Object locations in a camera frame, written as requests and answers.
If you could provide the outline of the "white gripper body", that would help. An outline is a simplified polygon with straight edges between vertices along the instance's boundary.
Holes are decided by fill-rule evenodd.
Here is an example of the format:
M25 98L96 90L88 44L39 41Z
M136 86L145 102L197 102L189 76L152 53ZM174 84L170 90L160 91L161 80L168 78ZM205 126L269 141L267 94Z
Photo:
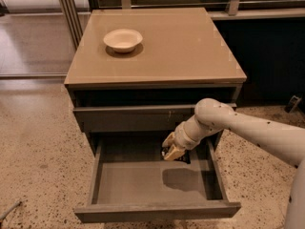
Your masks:
M199 142L192 140L184 129L185 121L181 122L174 130L173 143L180 150L192 150Z

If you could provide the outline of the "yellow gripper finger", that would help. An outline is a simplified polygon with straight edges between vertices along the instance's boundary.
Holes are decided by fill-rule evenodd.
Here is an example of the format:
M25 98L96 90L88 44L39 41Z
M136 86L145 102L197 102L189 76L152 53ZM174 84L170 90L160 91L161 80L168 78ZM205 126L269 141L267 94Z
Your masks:
M171 147L166 147L163 150L163 157L167 161L174 161L183 157L185 153L186 151L184 149L172 145Z
M162 143L163 148L170 148L174 144L174 132L171 132Z

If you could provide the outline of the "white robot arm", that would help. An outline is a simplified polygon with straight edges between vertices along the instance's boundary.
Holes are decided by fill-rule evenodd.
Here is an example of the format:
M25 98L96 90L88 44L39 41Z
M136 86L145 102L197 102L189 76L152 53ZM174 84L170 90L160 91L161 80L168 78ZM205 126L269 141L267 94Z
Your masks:
M305 129L251 115L239 114L231 106L212 98L200 100L194 115L181 122L162 143L162 156L178 159L200 141L229 130L267 153L297 168L284 229L305 229Z

